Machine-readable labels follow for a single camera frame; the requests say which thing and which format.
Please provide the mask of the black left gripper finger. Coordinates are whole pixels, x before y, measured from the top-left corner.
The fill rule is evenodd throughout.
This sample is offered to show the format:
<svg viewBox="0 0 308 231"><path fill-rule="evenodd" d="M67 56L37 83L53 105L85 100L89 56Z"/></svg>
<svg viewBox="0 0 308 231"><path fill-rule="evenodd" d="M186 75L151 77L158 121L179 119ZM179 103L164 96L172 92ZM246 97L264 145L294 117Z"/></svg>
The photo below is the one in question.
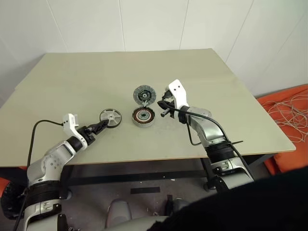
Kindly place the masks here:
<svg viewBox="0 0 308 231"><path fill-rule="evenodd" d="M90 125L91 130L104 130L106 127L108 127L108 120L102 120L97 124Z"/></svg>
<svg viewBox="0 0 308 231"><path fill-rule="evenodd" d="M106 128L111 128L111 126L108 126L107 124L96 124L92 126L92 133L95 135L99 135Z"/></svg>

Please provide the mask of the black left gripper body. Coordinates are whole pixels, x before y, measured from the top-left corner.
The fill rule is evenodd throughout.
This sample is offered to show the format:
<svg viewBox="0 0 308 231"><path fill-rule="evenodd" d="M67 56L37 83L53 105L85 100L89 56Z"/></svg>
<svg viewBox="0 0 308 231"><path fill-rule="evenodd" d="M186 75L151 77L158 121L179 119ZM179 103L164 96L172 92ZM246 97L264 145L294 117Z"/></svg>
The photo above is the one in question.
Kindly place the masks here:
<svg viewBox="0 0 308 231"><path fill-rule="evenodd" d="M95 128L95 125L89 125L89 126L82 126L78 129L78 133L85 139L87 145L91 145L95 138L93 136L93 129Z"/></svg>

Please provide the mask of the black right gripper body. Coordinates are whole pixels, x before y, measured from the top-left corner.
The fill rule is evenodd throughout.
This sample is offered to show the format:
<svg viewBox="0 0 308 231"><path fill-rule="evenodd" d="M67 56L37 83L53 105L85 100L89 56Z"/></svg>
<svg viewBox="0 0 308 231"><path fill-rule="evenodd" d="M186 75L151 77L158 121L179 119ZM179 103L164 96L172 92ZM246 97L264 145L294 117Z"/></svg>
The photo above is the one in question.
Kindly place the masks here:
<svg viewBox="0 0 308 231"><path fill-rule="evenodd" d="M164 95L163 95L163 100L164 100L164 101L170 102L170 106L171 106L172 108L176 108L176 106L175 106L175 101L174 101L174 97L173 97L173 95L172 95L172 93L171 93L170 90L166 90L166 92L165 92ZM174 111L174 117L173 117L173 118L178 118L178 115L179 115L179 112Z"/></svg>

